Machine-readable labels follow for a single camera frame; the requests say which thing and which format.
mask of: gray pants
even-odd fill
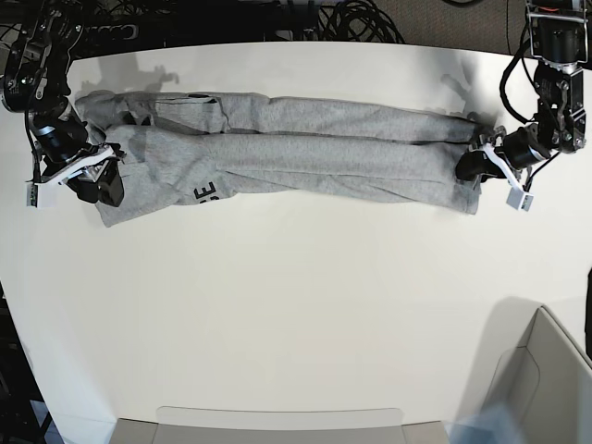
[[[126,197],[98,203],[106,226],[238,192],[308,190],[475,213],[479,189],[454,167],[480,130],[379,105],[235,93],[96,92],[76,107],[127,153]]]

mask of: white table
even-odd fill
[[[76,62],[74,94],[256,92],[517,122],[503,55],[357,43],[253,43]],[[586,100],[592,88],[586,73]],[[508,90],[530,116],[518,67]],[[0,277],[68,442],[108,442],[160,406],[400,408],[407,424],[478,411],[501,354],[541,303],[583,342],[592,149],[536,179],[535,203],[484,187],[477,216],[419,203],[284,192],[174,207],[104,228],[62,190],[24,206],[23,115],[0,111]]]

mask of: black cable bundle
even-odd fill
[[[373,0],[345,0],[321,6],[318,40],[405,43],[392,18]]]

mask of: pocket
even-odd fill
[[[201,133],[220,133],[229,129],[228,119],[220,103],[210,96],[195,95],[176,99],[156,99],[156,126],[177,124]]]

